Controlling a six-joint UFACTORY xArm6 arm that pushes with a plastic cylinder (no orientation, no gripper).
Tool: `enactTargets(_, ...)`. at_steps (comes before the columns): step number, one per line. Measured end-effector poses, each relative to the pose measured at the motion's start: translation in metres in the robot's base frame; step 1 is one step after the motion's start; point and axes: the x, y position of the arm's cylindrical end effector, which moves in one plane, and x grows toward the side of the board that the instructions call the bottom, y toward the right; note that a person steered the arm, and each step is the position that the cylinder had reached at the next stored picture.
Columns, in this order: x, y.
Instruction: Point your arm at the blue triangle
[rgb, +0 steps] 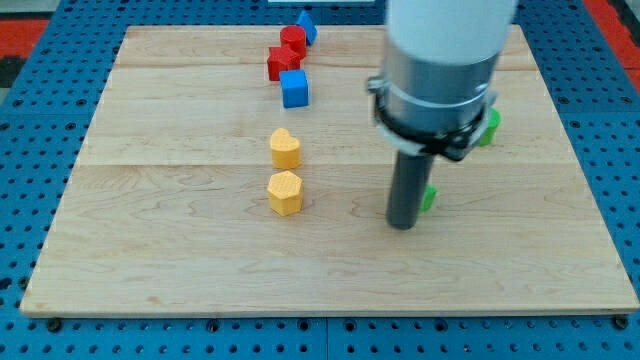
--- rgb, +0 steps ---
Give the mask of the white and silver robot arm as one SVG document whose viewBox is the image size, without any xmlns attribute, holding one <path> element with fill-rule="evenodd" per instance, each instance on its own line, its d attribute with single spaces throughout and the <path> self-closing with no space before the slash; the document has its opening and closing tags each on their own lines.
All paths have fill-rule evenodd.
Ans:
<svg viewBox="0 0 640 360">
<path fill-rule="evenodd" d="M 383 62 L 367 87 L 376 127 L 400 154 L 460 161 L 477 146 L 516 7 L 516 0 L 387 2 Z"/>
</svg>

